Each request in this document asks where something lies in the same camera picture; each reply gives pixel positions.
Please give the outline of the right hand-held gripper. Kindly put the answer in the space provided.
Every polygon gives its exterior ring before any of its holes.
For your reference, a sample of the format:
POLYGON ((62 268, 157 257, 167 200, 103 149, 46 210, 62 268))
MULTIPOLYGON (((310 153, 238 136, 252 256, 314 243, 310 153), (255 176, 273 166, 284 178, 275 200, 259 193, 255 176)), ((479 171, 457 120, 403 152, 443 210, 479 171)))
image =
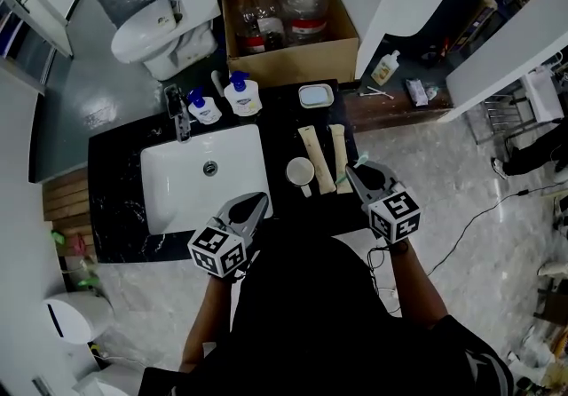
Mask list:
POLYGON ((358 168, 346 167, 347 179, 364 205, 371 230, 388 244, 415 233, 422 211, 414 191, 397 182, 396 175, 384 164, 367 161, 358 168), (387 190, 377 194, 378 190, 387 190))

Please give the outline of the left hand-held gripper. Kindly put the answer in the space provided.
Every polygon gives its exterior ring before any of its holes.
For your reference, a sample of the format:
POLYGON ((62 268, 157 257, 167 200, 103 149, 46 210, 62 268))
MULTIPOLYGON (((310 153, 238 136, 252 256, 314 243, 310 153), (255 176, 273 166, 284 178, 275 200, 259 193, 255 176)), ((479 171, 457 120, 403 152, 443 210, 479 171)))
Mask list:
POLYGON ((269 204, 264 192, 228 201, 187 243, 194 264, 218 278, 226 278, 242 267, 255 252, 254 236, 269 204))

